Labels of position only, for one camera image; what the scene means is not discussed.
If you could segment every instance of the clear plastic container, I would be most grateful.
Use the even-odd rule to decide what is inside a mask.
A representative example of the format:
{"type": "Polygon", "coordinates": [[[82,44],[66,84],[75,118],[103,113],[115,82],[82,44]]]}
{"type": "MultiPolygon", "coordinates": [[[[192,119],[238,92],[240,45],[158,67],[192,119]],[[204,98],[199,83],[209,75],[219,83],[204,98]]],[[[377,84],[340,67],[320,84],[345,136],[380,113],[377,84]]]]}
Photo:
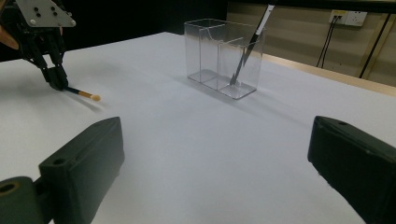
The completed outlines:
{"type": "Polygon", "coordinates": [[[255,26],[229,21],[185,22],[188,78],[234,99],[257,90],[265,30],[250,43],[255,32],[255,26]],[[247,60],[241,62],[249,46],[252,51],[247,60]]]}

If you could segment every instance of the white tabletop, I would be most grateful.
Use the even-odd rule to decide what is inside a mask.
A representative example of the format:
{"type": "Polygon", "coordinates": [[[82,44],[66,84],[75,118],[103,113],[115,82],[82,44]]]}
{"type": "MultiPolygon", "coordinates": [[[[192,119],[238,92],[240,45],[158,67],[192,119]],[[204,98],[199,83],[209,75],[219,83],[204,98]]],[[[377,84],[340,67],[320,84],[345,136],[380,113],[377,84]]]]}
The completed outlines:
{"type": "Polygon", "coordinates": [[[38,164],[89,125],[119,116],[126,161],[94,224],[363,223],[307,160],[317,115],[396,146],[396,98],[262,62],[235,101],[187,78],[182,35],[66,52],[54,91],[26,61],[0,63],[0,180],[38,164]]]}

